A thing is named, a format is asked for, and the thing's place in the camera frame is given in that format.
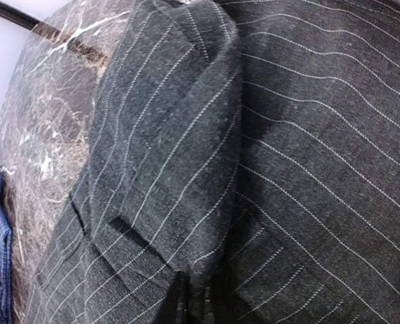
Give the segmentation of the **black pinstriped long sleeve shirt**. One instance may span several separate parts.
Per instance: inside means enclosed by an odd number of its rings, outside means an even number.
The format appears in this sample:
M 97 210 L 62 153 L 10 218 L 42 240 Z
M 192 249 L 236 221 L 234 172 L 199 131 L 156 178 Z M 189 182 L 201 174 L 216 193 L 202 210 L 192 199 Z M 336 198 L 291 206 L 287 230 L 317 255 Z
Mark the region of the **black pinstriped long sleeve shirt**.
M 26 323 L 400 323 L 400 1 L 134 1 Z

